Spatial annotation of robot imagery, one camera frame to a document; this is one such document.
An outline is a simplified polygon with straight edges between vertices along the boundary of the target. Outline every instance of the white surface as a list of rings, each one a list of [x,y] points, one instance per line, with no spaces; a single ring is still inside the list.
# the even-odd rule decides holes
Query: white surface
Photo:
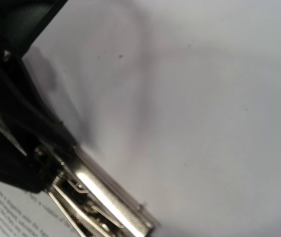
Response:
[[[155,236],[281,236],[281,1],[70,0],[25,62]]]

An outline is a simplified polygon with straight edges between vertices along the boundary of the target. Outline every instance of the black object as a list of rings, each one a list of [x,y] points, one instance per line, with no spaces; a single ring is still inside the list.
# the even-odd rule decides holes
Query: black object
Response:
[[[41,141],[61,152],[76,144],[40,99],[21,60],[67,0],[0,0],[0,118],[25,153],[0,131],[0,181],[38,193],[59,164],[41,155]]]

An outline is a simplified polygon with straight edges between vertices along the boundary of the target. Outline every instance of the white background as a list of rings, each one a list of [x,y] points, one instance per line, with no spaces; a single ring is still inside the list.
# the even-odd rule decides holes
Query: white background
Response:
[[[280,0],[69,0],[25,63],[156,237],[281,236]]]

